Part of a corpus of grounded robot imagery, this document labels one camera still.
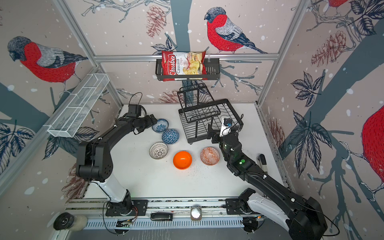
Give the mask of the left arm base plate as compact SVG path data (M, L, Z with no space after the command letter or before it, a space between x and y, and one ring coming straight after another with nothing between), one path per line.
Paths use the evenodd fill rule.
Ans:
M130 200L120 203L108 202L105 207L107 217L135 217L145 216L148 200Z

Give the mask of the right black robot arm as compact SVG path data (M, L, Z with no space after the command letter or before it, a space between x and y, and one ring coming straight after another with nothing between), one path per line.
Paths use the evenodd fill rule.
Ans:
M320 240L328 225L321 205L292 192L269 176L242 152L238 132L222 136L219 130L209 128L209 138L218 143L231 173L256 187L247 188L239 202L244 213L256 212L284 228L293 240Z

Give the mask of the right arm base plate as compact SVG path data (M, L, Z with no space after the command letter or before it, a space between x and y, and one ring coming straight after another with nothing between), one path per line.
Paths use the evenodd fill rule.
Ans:
M243 210L240 204L239 199L229 198L225 199L225 203L222 205L222 208L226 210L227 215L255 215L262 216L262 214L258 212L254 212L250 209Z

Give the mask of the black wire dish rack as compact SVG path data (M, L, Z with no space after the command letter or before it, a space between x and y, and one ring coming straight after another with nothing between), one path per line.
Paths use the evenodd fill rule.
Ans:
M237 114L230 101L214 100L205 84L182 87L177 95L181 105L179 116L189 144L208 139L208 125L212 125L220 133L221 117L233 120L231 131L242 130L242 117Z

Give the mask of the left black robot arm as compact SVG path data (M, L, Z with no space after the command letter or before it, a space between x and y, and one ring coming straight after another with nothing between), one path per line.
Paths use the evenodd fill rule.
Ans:
M133 209L130 192L113 175L111 150L127 134L135 135L157 123L154 115L123 117L97 139L81 142L77 152L76 175L95 183L109 198L109 205L120 211Z

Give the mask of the blue white rimmed bowl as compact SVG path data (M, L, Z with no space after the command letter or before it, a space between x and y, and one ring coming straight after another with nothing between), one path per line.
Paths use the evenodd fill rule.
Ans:
M158 119L157 123L152 126L155 133L163 133L169 127L169 122L166 119Z

